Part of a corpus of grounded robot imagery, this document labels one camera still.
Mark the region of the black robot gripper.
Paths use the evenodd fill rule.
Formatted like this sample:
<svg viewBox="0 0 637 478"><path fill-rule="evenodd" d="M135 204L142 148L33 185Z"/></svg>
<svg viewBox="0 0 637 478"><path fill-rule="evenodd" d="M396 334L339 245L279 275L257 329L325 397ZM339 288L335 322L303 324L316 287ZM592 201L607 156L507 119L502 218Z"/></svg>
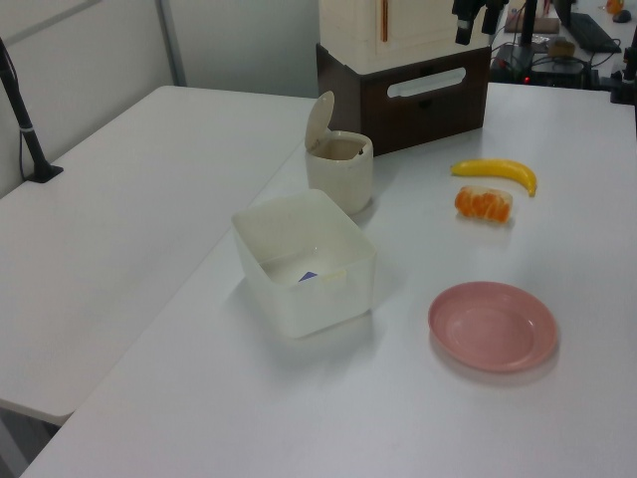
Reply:
<svg viewBox="0 0 637 478"><path fill-rule="evenodd" d="M482 32L495 35L499 24L500 11L504 9L507 0L454 0L452 13L458 18L455 42L459 45L469 45L473 32L473 19L483 7L486 7Z"/></svg>

